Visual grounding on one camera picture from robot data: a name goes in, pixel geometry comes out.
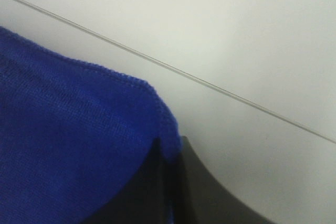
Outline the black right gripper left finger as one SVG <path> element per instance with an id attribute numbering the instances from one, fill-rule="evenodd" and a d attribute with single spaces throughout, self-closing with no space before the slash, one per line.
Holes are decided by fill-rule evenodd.
<path id="1" fill-rule="evenodd" d="M 173 223 L 170 166 L 155 140 L 127 184 L 84 223 Z"/>

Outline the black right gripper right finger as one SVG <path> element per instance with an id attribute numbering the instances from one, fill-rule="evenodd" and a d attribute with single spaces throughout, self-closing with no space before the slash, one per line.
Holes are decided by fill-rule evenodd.
<path id="1" fill-rule="evenodd" d="M 214 178 L 187 137 L 181 140 L 182 150 L 171 169 L 174 223 L 270 223 Z"/>

